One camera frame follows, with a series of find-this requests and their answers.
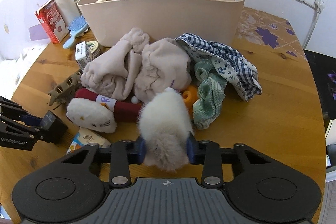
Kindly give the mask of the purple floral table mat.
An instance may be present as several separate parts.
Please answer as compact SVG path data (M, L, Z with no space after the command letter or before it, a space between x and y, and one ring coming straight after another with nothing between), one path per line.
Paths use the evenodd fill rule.
M244 7L236 30L238 39L279 50L306 60L301 43L290 22L264 11Z

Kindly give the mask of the beige plastic storage bin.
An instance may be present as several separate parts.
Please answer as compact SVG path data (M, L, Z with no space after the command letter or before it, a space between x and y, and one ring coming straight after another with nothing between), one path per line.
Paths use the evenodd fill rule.
M192 33L207 41L230 45L245 0L80 0L96 40L111 47L132 28L153 40Z

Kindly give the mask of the blue hair brush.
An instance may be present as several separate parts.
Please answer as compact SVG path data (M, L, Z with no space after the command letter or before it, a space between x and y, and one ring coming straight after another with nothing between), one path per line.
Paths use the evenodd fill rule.
M70 38L63 44L64 49L69 49L75 44L75 40L88 29L88 23L84 16L76 17L70 23L68 29L70 30Z

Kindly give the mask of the pink beige cloth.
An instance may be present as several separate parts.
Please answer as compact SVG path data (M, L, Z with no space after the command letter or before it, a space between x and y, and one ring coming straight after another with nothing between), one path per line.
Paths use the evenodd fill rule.
M190 62L189 55L172 38L145 46L142 67L134 82L134 95L148 103L165 88L184 90L191 83Z
M127 99L142 65L142 50L149 42L147 33L132 28L112 48L85 66L81 85L116 100Z

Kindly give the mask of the hello kitty red plush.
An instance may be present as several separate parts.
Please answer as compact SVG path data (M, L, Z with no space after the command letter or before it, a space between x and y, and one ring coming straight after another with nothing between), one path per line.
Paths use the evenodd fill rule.
M120 122L135 123L141 108L135 97L125 102L81 88L68 104L66 116L79 127L110 134Z

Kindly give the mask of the round decorated tin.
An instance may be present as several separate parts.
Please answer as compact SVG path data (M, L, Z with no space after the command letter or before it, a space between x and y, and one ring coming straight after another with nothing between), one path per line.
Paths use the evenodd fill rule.
M101 55L101 46L97 41L95 40L88 41L86 42L86 45L89 47L93 59Z

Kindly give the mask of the colorful cartoon snack pack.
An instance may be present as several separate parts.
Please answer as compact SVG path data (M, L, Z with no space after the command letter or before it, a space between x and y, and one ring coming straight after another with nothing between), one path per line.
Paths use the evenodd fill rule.
M72 139L66 154L79 150L81 147L89 144L98 144L100 148L107 148L111 145L111 142L92 130L80 128Z

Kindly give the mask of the white fluffy plush toy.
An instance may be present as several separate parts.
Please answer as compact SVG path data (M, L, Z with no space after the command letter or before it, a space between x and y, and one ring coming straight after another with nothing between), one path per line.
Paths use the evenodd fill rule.
M144 164L174 172L189 162L186 142L193 125L182 95L173 88L158 93L141 110L138 129L145 141Z

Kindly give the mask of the blue checkered cloth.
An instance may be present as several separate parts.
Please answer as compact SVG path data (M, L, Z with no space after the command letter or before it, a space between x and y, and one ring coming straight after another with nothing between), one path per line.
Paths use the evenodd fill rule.
M208 60L217 73L234 86L244 101L262 94L257 68L239 51L219 42L208 42L195 34L184 33L175 39L194 63Z

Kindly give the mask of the small black box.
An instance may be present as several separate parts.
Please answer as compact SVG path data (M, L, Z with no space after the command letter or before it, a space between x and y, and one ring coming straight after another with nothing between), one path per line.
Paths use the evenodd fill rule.
M67 125L50 110L42 118L39 127L41 128L40 139L54 144L59 144L68 130Z

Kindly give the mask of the blue white patterned small box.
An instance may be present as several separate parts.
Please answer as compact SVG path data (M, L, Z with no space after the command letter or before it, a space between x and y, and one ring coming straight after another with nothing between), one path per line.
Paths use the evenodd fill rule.
M76 45L75 61L81 70L83 70L89 62L93 61L90 42L81 42Z

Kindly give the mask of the red carton box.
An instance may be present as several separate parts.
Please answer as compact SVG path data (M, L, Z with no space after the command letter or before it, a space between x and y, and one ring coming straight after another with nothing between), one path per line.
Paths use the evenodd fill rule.
M61 43L69 29L54 0L49 0L35 11L35 15L53 44Z

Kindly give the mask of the green checkered cloth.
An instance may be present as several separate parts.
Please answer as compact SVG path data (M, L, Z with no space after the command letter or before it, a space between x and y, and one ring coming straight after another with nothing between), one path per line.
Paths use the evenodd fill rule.
M227 81L208 59L198 61L194 72L199 86L198 100L193 104L193 122L199 130L204 130L221 114Z

